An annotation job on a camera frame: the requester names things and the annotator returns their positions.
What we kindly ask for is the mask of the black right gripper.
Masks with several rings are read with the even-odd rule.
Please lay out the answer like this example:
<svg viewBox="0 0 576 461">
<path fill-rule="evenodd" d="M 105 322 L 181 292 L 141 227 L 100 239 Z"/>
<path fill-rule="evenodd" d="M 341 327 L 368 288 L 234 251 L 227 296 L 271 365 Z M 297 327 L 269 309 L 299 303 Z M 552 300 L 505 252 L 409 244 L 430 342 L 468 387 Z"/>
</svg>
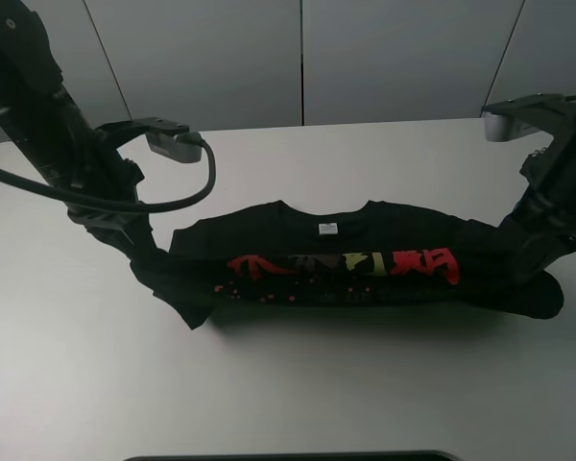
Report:
<svg viewBox="0 0 576 461">
<path fill-rule="evenodd" d="M 520 173 L 528 187 L 498 227 L 517 283 L 576 253 L 576 141 L 552 142 L 530 155 Z"/>
</svg>

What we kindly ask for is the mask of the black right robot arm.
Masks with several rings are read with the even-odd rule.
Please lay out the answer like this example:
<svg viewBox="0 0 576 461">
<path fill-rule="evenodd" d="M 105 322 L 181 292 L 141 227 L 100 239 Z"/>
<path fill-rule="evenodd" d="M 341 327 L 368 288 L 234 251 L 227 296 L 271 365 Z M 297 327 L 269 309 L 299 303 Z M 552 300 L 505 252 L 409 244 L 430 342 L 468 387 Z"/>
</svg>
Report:
<svg viewBox="0 0 576 461">
<path fill-rule="evenodd" d="M 523 283 L 576 253 L 576 102 L 563 95 L 533 95 L 486 111 L 553 137 L 523 162 L 520 174 L 528 186 L 499 226 L 515 246 L 510 273 Z"/>
</svg>

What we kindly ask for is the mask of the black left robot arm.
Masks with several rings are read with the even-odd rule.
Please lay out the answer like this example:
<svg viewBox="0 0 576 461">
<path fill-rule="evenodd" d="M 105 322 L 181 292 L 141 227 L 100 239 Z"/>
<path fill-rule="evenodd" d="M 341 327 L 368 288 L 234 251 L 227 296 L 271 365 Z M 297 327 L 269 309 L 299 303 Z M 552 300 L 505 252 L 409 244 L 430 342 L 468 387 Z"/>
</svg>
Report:
<svg viewBox="0 0 576 461">
<path fill-rule="evenodd" d="M 130 260 L 157 257 L 148 216 L 126 209 L 138 202 L 140 168 L 89 126 L 39 15 L 20 1 L 0 1 L 0 128 L 43 179 L 0 170 L 0 182 L 64 203 L 74 223 Z"/>
</svg>

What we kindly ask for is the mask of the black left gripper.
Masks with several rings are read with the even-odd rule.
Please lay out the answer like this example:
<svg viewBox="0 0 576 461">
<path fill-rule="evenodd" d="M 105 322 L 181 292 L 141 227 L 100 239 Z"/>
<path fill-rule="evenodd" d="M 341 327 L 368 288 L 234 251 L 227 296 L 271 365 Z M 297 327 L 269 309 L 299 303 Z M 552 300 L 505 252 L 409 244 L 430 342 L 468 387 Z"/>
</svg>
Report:
<svg viewBox="0 0 576 461">
<path fill-rule="evenodd" d="M 105 193 L 93 195 L 89 192 L 100 204 L 93 207 L 68 204 L 68 218 L 128 259 L 155 259 L 156 242 L 152 237 L 149 216 L 123 211 L 126 205 L 140 204 L 137 185 L 143 179 L 144 175 L 135 162 L 122 160 L 116 177 L 116 195 L 110 197 Z"/>
</svg>

